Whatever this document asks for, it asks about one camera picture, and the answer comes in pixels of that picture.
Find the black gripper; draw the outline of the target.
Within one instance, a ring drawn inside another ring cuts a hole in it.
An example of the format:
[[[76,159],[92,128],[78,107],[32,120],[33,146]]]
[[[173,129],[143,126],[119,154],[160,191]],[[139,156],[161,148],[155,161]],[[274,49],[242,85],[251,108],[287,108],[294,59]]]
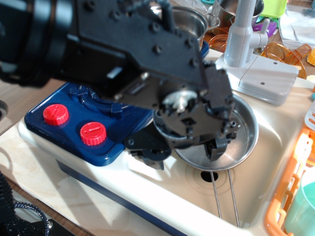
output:
[[[127,139],[144,164],[164,170],[171,150],[203,145],[210,162],[235,138],[228,77],[202,61],[195,36],[175,27],[172,4],[149,0],[73,3],[73,79],[101,97],[154,111],[154,123]]]

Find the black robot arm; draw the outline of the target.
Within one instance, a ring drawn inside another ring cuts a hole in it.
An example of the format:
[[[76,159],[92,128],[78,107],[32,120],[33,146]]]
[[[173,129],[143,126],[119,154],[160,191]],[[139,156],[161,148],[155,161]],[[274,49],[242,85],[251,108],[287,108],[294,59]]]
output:
[[[237,132],[228,76],[176,28],[172,4],[158,5],[160,16],[149,0],[3,0],[0,78],[32,87],[76,82],[153,110],[153,122],[125,140],[147,163],[198,145],[215,161]]]

